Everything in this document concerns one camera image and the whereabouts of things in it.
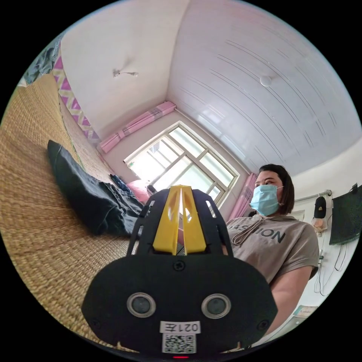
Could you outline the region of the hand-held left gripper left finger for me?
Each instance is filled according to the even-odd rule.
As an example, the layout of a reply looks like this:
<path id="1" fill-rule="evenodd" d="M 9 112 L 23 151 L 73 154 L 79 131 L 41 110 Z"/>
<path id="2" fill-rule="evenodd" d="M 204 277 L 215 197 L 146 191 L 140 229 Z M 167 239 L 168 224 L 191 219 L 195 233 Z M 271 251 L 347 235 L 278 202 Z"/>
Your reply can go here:
<path id="1" fill-rule="evenodd" d="M 172 186 L 163 207 L 153 248 L 158 253 L 176 253 L 178 244 L 181 187 Z"/>

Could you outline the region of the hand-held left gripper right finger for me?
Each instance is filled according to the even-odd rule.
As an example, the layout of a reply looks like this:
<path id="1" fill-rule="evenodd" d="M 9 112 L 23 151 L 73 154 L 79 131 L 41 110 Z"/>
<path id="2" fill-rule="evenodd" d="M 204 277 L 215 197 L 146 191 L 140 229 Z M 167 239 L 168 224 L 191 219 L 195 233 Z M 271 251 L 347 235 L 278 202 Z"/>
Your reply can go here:
<path id="1" fill-rule="evenodd" d="M 183 206 L 183 241 L 185 253 L 203 253 L 206 242 L 198 216 L 193 191 L 190 186 L 181 186 Z"/>

